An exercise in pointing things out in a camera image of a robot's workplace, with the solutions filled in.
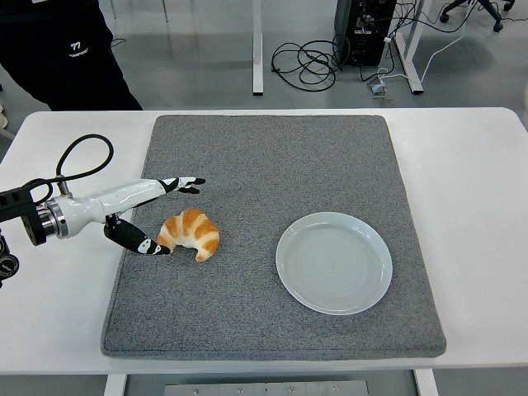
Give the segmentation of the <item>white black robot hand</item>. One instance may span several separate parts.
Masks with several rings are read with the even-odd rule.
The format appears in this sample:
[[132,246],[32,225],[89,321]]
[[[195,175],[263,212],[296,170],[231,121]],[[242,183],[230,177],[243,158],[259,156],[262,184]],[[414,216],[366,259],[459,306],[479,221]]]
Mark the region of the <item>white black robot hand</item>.
[[59,235],[70,238],[90,223],[101,223],[108,239],[131,252],[167,255],[170,253],[168,247],[156,243],[120,215],[172,191],[197,194],[197,187],[204,183],[205,179],[199,177],[139,179],[84,198],[57,197],[55,203],[65,219],[65,228],[60,229]]

